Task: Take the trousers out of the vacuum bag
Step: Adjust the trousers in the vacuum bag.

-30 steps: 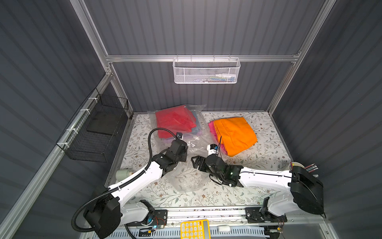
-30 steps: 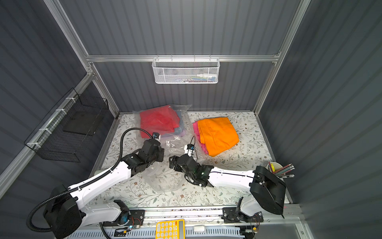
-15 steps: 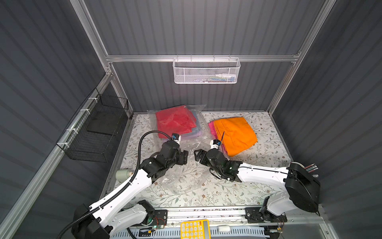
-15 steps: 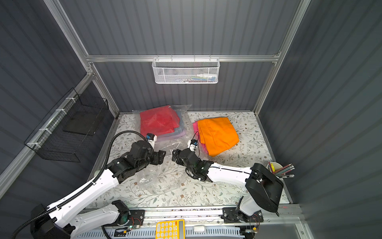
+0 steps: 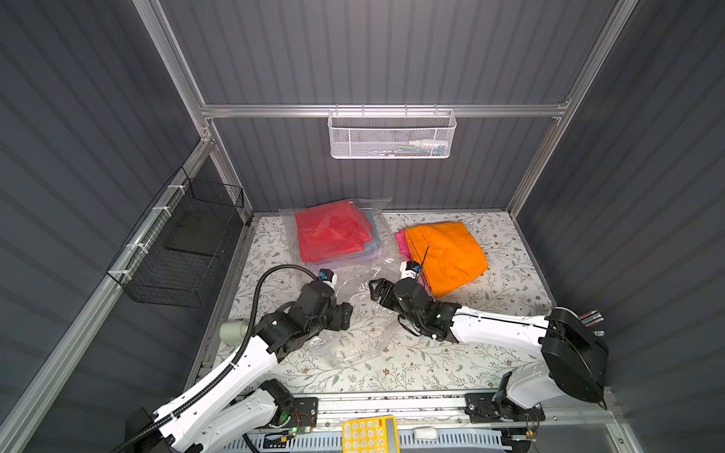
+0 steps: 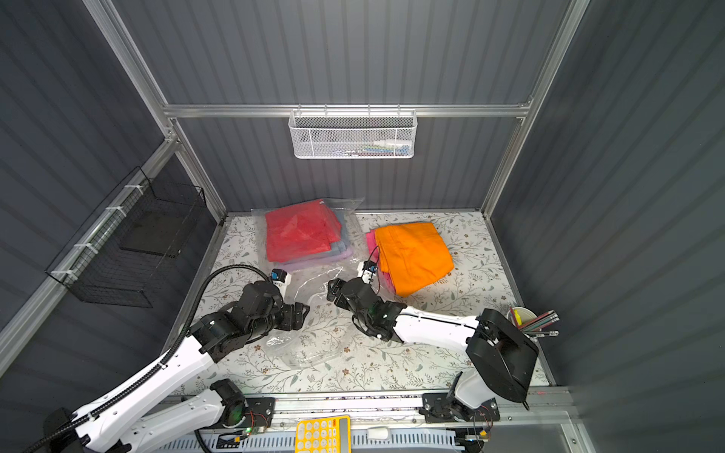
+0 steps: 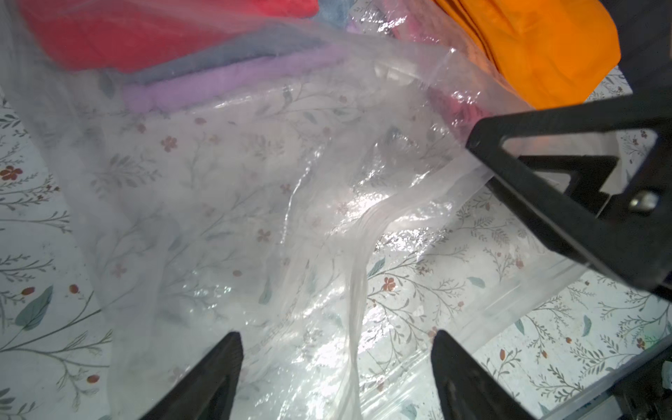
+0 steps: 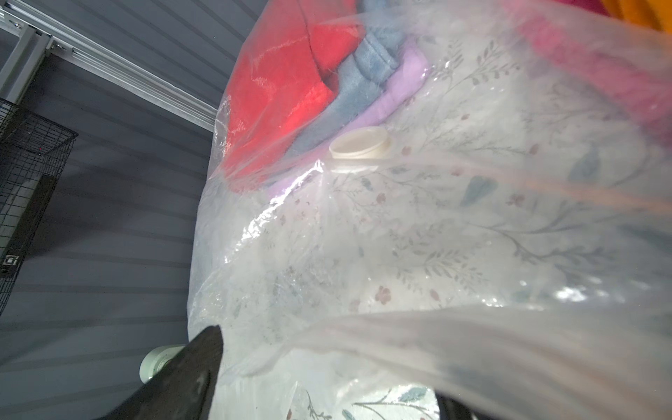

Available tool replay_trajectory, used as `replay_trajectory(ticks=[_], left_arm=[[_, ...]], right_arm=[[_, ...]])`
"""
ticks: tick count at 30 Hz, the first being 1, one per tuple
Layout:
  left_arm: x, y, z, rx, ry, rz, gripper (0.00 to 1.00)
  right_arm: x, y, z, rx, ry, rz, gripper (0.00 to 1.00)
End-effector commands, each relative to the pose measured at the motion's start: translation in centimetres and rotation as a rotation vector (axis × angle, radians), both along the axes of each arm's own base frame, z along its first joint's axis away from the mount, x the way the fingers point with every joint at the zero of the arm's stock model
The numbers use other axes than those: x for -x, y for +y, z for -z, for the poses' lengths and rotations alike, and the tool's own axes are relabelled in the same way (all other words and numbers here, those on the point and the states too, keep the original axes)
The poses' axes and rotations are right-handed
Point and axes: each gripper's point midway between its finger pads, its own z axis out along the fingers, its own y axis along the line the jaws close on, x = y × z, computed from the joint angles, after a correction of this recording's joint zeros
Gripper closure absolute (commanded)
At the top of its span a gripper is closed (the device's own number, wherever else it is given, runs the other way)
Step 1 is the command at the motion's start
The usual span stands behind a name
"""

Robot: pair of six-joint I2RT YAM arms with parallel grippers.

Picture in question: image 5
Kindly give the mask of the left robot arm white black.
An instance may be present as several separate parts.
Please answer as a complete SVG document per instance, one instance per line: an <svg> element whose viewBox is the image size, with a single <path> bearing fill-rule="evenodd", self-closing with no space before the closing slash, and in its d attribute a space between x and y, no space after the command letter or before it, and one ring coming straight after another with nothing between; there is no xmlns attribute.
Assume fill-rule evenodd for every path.
<svg viewBox="0 0 725 453"><path fill-rule="evenodd" d="M335 280L323 270L288 309L253 317L241 345L209 375L153 413L134 413L116 451L216 452L256 428L284 426L294 398L276 379L236 398L322 331L349 328L352 307L337 301Z"/></svg>

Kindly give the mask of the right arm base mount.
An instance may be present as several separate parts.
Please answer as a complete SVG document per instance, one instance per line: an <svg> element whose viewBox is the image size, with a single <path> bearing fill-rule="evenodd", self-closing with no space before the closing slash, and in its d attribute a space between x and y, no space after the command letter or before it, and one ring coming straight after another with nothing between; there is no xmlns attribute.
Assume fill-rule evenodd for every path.
<svg viewBox="0 0 725 453"><path fill-rule="evenodd" d="M500 387L496 392L489 390L464 395L464 412L472 423L541 422L546 420L540 403L530 409L524 409L508 398L506 389L512 375L512 372L503 375Z"/></svg>

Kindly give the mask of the clear plastic vacuum bag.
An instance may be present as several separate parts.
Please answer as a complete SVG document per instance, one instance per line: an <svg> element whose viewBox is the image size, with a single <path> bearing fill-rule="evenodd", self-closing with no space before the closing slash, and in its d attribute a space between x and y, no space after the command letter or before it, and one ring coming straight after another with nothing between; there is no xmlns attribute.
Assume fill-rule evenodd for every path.
<svg viewBox="0 0 725 453"><path fill-rule="evenodd" d="M339 263L351 254L326 262L302 262L294 214L309 208L279 211L293 263L302 265L316 274L320 269L334 271L337 276L337 284L334 287L337 301L349 302L353 307L348 330L325 330L307 346L313 357L323 360L334 368L370 364L392 342L394 334L400 329L398 316L371 300L368 282L371 279L388 279L392 282L399 280L400 264L405 262L398 249L394 230L383 217L392 199L353 197L341 200L346 199L352 199L362 211L372 210L381 217L381 224L386 226L383 233L384 252L381 258L349 267L342 267Z"/></svg>

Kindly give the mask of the red garment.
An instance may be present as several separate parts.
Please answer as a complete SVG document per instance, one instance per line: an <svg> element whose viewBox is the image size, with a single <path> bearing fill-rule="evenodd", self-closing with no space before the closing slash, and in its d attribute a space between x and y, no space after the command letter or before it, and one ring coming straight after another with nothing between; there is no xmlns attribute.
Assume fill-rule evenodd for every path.
<svg viewBox="0 0 725 453"><path fill-rule="evenodd" d="M372 225L352 199L294 214L302 262L326 262L363 252L373 241Z"/></svg>

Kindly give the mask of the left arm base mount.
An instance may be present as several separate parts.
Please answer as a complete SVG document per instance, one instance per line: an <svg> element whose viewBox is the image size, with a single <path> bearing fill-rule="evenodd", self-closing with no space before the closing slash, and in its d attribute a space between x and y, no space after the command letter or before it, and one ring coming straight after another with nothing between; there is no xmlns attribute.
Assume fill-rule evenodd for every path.
<svg viewBox="0 0 725 453"><path fill-rule="evenodd" d="M298 398L277 379L268 379L243 404L264 416L254 428L281 428L300 433L316 427L319 413L318 398Z"/></svg>

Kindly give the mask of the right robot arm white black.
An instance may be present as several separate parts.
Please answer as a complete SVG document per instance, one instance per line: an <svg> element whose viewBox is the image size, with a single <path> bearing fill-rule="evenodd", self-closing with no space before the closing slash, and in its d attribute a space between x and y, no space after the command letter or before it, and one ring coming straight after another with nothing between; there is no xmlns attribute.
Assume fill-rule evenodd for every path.
<svg viewBox="0 0 725 453"><path fill-rule="evenodd" d="M414 336L452 344L494 345L532 358L501 379L494 402L530 410L544 401L570 396L602 405L609 348L569 309L547 315L486 313L437 300L412 277L397 282L373 279L371 299L392 311Z"/></svg>

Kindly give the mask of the orange trousers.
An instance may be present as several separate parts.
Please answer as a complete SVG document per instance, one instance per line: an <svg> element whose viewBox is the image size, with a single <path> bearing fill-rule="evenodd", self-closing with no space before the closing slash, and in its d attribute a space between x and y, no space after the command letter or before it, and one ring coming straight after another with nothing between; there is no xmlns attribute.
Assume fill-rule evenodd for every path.
<svg viewBox="0 0 725 453"><path fill-rule="evenodd" d="M412 258L423 264L435 297L454 292L488 270L483 250L461 222L407 228L405 239Z"/></svg>

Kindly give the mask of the pink trousers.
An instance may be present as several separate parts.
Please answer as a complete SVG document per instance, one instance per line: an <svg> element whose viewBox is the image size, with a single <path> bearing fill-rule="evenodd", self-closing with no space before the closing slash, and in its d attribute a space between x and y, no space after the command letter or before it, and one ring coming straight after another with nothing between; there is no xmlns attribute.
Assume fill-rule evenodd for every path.
<svg viewBox="0 0 725 453"><path fill-rule="evenodd" d="M396 242L398 243L398 249L400 250L400 254L404 258L405 262L409 262L409 260L413 260L413 255L412 255L410 247L407 243L406 230L399 230L398 232L396 232L395 238L396 238ZM426 291L429 294L432 294L432 288L430 288L430 284L428 283L425 275L422 275L420 277L420 281L422 282Z"/></svg>

